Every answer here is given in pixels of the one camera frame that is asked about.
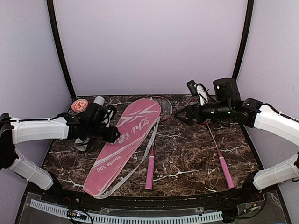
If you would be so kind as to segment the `pink racket cover bag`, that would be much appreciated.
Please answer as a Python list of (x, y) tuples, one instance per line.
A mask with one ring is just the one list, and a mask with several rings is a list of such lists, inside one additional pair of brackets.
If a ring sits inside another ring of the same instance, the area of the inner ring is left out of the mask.
[(107, 198), (131, 177), (133, 170), (110, 188), (134, 152), (153, 131), (143, 155), (147, 157), (157, 133), (160, 113), (160, 104), (150, 98), (139, 99), (124, 110), (116, 125), (121, 135), (114, 143), (104, 145), (85, 180), (83, 190), (86, 193), (96, 199)]

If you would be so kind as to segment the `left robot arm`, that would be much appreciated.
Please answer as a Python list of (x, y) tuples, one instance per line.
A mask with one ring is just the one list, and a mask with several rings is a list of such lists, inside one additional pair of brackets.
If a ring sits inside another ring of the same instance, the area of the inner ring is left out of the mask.
[(91, 103), (78, 114), (61, 113), (53, 118), (18, 119), (4, 113), (0, 116), (0, 167), (9, 169), (28, 182), (32, 182), (55, 203), (63, 203), (66, 193), (61, 190), (60, 183), (49, 172), (16, 149), (19, 143), (35, 140), (86, 140), (100, 139), (114, 143), (120, 136), (118, 128), (110, 125), (116, 109)]

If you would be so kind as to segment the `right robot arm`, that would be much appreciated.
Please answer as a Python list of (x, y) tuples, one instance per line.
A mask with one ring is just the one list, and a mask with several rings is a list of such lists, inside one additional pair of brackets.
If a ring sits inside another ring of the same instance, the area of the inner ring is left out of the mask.
[[(207, 120), (232, 119), (250, 128), (265, 130), (291, 143), (299, 144), (299, 121), (276, 110), (272, 105), (253, 98), (241, 100), (236, 80), (221, 78), (213, 82), (216, 99), (210, 99), (202, 84), (191, 80), (187, 87), (198, 102), (188, 105), (174, 114), (185, 124), (202, 124)], [(268, 169), (251, 173), (239, 191), (238, 198), (249, 202), (256, 196), (256, 191), (293, 179), (299, 179), (299, 155), (278, 163)]]

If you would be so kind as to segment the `white shuttlecock tube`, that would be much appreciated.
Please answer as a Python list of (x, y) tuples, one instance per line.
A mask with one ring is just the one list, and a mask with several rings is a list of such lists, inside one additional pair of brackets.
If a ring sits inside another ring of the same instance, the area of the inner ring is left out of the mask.
[[(94, 100), (94, 103), (97, 103), (99, 105), (103, 105), (104, 102), (105, 102), (105, 100), (102, 96), (97, 96)], [(85, 152), (89, 141), (90, 141), (90, 138), (85, 138), (84, 140), (76, 139), (73, 147), (80, 152)]]

